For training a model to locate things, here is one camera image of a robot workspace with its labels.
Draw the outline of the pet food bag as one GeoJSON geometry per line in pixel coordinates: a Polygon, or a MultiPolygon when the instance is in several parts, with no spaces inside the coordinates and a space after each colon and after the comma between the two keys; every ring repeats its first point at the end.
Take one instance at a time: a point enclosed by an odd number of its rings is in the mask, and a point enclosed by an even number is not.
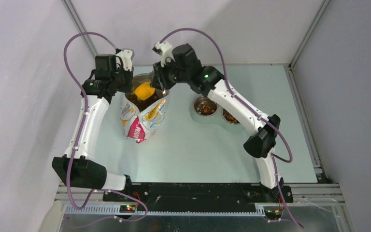
{"type": "MultiPolygon", "coordinates": [[[[134,93],[136,87],[141,83],[151,81],[153,74],[153,72],[150,72],[134,76],[132,80],[133,87],[130,93],[134,93]]],[[[153,136],[161,126],[168,107],[167,98],[169,91],[157,89],[155,92],[157,92],[161,99],[141,112],[126,98],[130,93],[124,95],[120,105],[120,119],[124,128],[124,134],[128,139],[141,143],[153,136]]]]}

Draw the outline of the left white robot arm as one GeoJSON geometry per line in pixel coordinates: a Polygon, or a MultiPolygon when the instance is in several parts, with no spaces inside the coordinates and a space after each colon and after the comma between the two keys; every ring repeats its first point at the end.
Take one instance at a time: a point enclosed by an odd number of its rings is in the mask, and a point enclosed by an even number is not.
{"type": "Polygon", "coordinates": [[[133,187],[126,184],[127,175],[107,170],[96,154],[96,144],[103,118],[117,92],[129,93],[132,87],[132,52],[122,50],[115,55],[97,55],[95,69],[81,90],[80,115],[62,157],[54,157],[52,167],[69,188],[111,189],[121,201],[133,196],[133,187]]]}

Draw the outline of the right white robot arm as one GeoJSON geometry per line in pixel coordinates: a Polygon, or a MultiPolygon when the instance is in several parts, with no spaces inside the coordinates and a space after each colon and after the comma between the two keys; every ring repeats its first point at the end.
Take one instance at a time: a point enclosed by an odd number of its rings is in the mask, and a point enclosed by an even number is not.
{"type": "Polygon", "coordinates": [[[276,165],[276,137],[282,135],[278,115],[269,116],[254,107],[213,66],[159,61],[153,64],[153,71],[152,87],[168,90],[179,83],[188,84],[194,92],[217,103],[237,119],[250,134],[243,147],[256,160],[263,199],[286,203],[282,191],[284,181],[276,165]]]}

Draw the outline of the yellow plastic scoop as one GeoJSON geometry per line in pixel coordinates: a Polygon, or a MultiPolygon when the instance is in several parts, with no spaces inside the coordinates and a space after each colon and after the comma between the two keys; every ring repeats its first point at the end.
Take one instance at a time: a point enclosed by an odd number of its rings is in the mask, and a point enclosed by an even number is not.
{"type": "Polygon", "coordinates": [[[134,93],[139,100],[144,101],[150,98],[155,93],[155,91],[156,89],[151,86],[151,82],[147,81],[141,83],[138,87],[136,87],[134,93]]]}

